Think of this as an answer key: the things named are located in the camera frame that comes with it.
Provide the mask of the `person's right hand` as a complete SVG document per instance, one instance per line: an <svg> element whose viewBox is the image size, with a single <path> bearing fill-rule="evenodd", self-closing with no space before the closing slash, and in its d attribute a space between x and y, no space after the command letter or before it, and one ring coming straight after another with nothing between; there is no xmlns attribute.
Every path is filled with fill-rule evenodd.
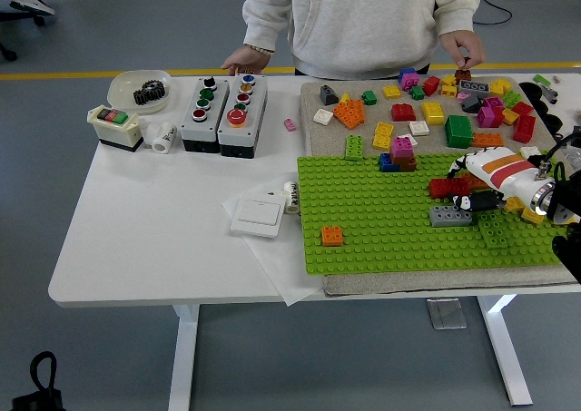
<svg viewBox="0 0 581 411"><path fill-rule="evenodd" d="M221 68L234 76L237 73L261 73L272 58L273 52L243 45L227 57Z"/></svg>

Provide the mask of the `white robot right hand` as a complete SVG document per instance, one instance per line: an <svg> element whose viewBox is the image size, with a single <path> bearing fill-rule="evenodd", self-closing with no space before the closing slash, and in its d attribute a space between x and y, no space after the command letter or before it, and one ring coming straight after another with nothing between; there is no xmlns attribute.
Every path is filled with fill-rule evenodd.
<svg viewBox="0 0 581 411"><path fill-rule="evenodd" d="M518 197L535 213L547 213L547 206L542 206L542 202L551 196L555 182L550 177L540 179L536 166L507 147L489 147L464 154L454 160L447 177L454 178L460 170L467 170L499 191L503 200Z"/></svg>

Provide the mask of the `person's left hand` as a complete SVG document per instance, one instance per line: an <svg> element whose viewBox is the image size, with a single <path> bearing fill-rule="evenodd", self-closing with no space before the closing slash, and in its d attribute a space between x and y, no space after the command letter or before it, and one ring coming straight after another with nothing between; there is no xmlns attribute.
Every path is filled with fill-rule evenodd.
<svg viewBox="0 0 581 411"><path fill-rule="evenodd" d="M439 37L439 42L458 69L469 70L486 61L483 42L474 32L458 30L445 33Z"/></svg>

